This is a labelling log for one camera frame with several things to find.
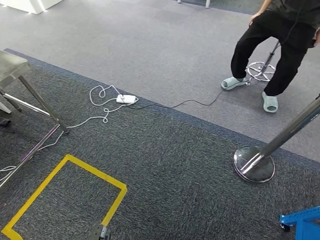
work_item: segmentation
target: slipper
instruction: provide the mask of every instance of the slipper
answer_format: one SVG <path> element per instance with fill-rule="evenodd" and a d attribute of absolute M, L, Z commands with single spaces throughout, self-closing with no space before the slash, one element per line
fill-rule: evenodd
<path fill-rule="evenodd" d="M 263 109 L 267 113 L 274 114 L 278 111 L 278 100 L 276 96 L 268 96 L 264 91 L 262 93 L 263 98 Z"/>
<path fill-rule="evenodd" d="M 232 90 L 232 89 L 234 89 L 234 88 L 236 88 L 236 87 L 243 86 L 246 83 L 247 83 L 247 81 L 239 81 L 239 80 L 232 76 L 232 77 L 227 78 L 226 80 L 223 80 L 221 83 L 221 88 L 229 91 L 229 90 Z"/>

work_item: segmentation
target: black cable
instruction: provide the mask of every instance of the black cable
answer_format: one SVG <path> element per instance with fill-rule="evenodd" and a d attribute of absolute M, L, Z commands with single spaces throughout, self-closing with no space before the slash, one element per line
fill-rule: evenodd
<path fill-rule="evenodd" d="M 197 100 L 186 100 L 186 101 L 183 101 L 181 103 L 179 103 L 177 105 L 175 106 L 162 106 L 162 105 L 158 105 L 158 104 L 150 104 L 150 105 L 146 105 L 146 106 L 143 106 L 143 107 L 131 107 L 130 105 L 126 105 L 127 107 L 130 108 L 130 109 L 134 109 L 134 110 L 141 110 L 141 109 L 145 109 L 145 108 L 149 108 L 149 107 L 159 107 L 159 108 L 164 108 L 164 109 L 174 109 L 177 107 L 179 107 L 180 105 L 187 103 L 187 102 L 195 102 L 197 104 L 200 104 L 200 105 L 203 105 L 203 106 L 211 106 L 214 103 L 215 103 L 223 92 L 224 92 L 225 90 L 222 90 L 221 92 L 220 92 L 216 98 L 214 98 L 214 100 L 210 104 L 205 104 L 205 103 L 202 103 Z"/>
<path fill-rule="evenodd" d="M 299 17 L 300 16 L 301 11 L 303 10 L 303 6 L 305 5 L 306 0 L 304 0 L 301 6 L 300 7 L 300 9 L 297 11 L 297 13 L 297 17 L 295 18 L 294 24 L 292 25 L 292 27 L 289 30 L 289 32 L 288 33 L 287 38 L 285 39 L 285 41 L 281 42 L 279 45 L 278 45 L 275 49 L 278 49 L 278 47 L 280 47 L 281 45 L 285 44 L 285 42 L 287 42 L 290 36 L 291 35 L 292 30 L 294 30 L 294 28 L 298 23 L 299 21 Z"/>

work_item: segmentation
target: dark gray carpet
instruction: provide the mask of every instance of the dark gray carpet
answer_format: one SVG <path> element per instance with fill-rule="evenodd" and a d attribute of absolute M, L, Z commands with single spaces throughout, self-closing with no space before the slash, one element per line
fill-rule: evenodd
<path fill-rule="evenodd" d="M 28 59 L 32 69 L 26 77 L 67 125 L 104 114 L 103 106 L 89 100 L 98 82 Z M 35 102 L 17 81 L 6 90 Z M 137 106 L 149 103 L 141 99 Z M 17 164 L 53 126 L 26 108 L 7 117 L 16 133 L 0 132 L 1 169 Z M 232 159 L 235 150 L 250 143 L 262 144 L 176 110 L 122 108 L 111 113 L 109 123 L 91 120 L 38 152 L 1 190 L 0 228 L 70 153 L 127 184 L 128 193 L 109 224 L 112 240 L 294 239 L 280 229 L 278 215 L 318 205 L 320 164 L 280 150 L 275 154 L 274 179 L 249 184 L 235 173 Z M 14 229 L 24 240 L 85 240 L 118 193 L 68 163 Z"/>
<path fill-rule="evenodd" d="M 206 0 L 182 0 L 183 3 L 205 6 Z M 210 7 L 243 14 L 257 13 L 263 0 L 211 0 Z"/>

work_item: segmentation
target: hand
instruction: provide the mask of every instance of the hand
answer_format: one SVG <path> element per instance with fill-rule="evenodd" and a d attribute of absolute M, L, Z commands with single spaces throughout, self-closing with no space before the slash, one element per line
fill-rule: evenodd
<path fill-rule="evenodd" d="M 315 34 L 315 42 L 314 43 L 314 46 L 315 47 L 318 44 L 320 44 L 320 29 Z"/>
<path fill-rule="evenodd" d="M 251 19 L 250 19 L 250 22 L 249 22 L 249 26 L 251 26 L 254 19 L 256 19 L 257 17 L 258 17 L 261 14 L 262 14 L 262 12 L 258 11 L 257 13 L 251 16 Z"/>

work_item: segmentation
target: stool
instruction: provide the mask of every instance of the stool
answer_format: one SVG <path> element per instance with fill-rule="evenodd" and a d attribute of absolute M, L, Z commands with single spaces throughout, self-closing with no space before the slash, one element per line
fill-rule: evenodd
<path fill-rule="evenodd" d="M 247 72 L 251 76 L 251 78 L 246 83 L 246 85 L 250 86 L 251 81 L 252 79 L 262 82 L 269 82 L 271 80 L 271 77 L 272 77 L 273 74 L 275 74 L 275 72 L 275 67 L 271 65 L 270 62 L 275 55 L 275 50 L 279 46 L 280 42 L 278 41 L 273 48 L 273 50 L 269 53 L 269 57 L 266 60 L 266 62 L 256 61 L 249 64 L 247 67 Z"/>
<path fill-rule="evenodd" d="M 5 97 L 7 101 L 11 103 L 15 109 L 21 112 L 21 108 L 18 105 L 23 105 L 39 114 L 45 115 L 46 117 L 51 118 L 56 122 L 56 125 L 47 133 L 44 138 L 39 141 L 37 145 L 32 148 L 26 156 L 25 156 L 20 164 L 18 164 L 14 170 L 9 173 L 5 180 L 0 183 L 0 188 L 4 186 L 6 182 L 8 181 L 12 175 L 17 172 L 18 169 L 24 165 L 28 160 L 31 159 L 38 149 L 43 145 L 47 139 L 54 134 L 57 129 L 61 127 L 64 132 L 68 133 L 69 130 L 60 119 L 54 113 L 50 106 L 48 106 L 42 96 L 40 96 L 35 89 L 34 89 L 28 80 L 24 78 L 23 74 L 30 70 L 30 66 L 26 59 L 14 55 L 11 53 L 2 51 L 0 50 L 0 95 Z M 19 79 L 21 81 L 26 89 L 28 89 L 31 94 L 32 94 L 35 99 L 37 99 L 42 107 L 46 111 L 42 109 L 29 104 L 27 102 L 9 95 L 5 92 L 5 88 L 8 85 Z"/>

